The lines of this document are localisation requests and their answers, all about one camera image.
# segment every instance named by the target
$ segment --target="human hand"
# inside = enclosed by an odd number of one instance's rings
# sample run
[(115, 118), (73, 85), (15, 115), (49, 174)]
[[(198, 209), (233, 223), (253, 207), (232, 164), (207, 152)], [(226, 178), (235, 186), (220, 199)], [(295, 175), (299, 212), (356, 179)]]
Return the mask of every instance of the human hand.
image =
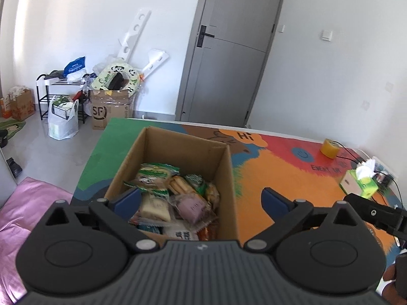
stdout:
[[(391, 281), (396, 279), (396, 265), (391, 265), (383, 274), (384, 281)], [(407, 300), (402, 298), (394, 284), (394, 281), (390, 282), (384, 287), (382, 297), (387, 300), (391, 305), (407, 305)]]

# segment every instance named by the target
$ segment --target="tissue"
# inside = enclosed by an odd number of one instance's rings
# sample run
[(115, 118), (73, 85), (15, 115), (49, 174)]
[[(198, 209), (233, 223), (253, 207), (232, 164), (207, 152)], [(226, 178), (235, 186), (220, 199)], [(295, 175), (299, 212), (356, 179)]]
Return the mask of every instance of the tissue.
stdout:
[(363, 178), (373, 178), (376, 174), (374, 172), (374, 167), (376, 161), (374, 159), (368, 159), (365, 162), (362, 162), (360, 166), (356, 168), (356, 178), (362, 180)]

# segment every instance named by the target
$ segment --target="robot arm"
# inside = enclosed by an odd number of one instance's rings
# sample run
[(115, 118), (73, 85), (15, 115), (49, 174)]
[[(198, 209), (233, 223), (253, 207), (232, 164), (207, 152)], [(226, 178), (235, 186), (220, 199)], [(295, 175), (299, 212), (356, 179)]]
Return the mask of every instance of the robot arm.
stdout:
[(266, 188), (262, 205), (275, 224), (243, 248), (168, 240), (161, 250), (106, 199), (57, 201), (17, 255), (28, 290), (19, 304), (386, 304), (375, 292), (385, 254), (361, 216), (405, 239), (405, 211), (395, 219), (391, 208), (345, 199), (315, 208)]

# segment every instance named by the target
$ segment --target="yellow tape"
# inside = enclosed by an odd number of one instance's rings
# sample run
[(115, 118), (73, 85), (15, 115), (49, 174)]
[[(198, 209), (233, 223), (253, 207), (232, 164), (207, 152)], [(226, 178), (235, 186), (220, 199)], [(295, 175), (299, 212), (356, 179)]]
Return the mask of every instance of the yellow tape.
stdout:
[(335, 142), (332, 142), (330, 139), (325, 139), (320, 150), (325, 156), (334, 159), (338, 155), (339, 149), (339, 145)]

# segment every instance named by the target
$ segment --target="shoe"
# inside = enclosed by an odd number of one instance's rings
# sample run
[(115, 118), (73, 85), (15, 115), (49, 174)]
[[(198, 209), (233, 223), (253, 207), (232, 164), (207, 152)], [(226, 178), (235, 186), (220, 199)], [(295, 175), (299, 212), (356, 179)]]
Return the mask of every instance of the shoe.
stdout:
[(0, 148), (4, 148), (8, 142), (7, 137), (0, 138)]
[(7, 159), (7, 164), (11, 170), (11, 173), (13, 173), (14, 178), (17, 178), (21, 172), (23, 172), (21, 166), (14, 161), (13, 157)]
[(0, 130), (0, 139), (5, 138), (7, 135), (9, 135), (8, 130)]

